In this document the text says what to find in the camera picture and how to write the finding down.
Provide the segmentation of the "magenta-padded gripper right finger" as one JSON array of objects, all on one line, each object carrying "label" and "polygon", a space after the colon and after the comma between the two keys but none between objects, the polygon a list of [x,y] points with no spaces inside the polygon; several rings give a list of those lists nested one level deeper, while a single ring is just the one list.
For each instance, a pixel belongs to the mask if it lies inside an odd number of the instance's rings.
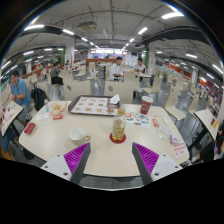
[{"label": "magenta-padded gripper right finger", "polygon": [[134,155],[144,185],[182,169],[182,167],[167,154],[159,155],[137,143],[132,144],[132,154]]}]

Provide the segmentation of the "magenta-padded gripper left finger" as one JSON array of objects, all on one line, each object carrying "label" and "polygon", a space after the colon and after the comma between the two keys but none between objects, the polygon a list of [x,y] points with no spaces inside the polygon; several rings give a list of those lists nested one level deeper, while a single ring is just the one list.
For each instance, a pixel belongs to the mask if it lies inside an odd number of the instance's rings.
[{"label": "magenta-padded gripper left finger", "polygon": [[56,154],[42,166],[42,169],[79,184],[90,153],[90,144],[85,143],[64,155]]}]

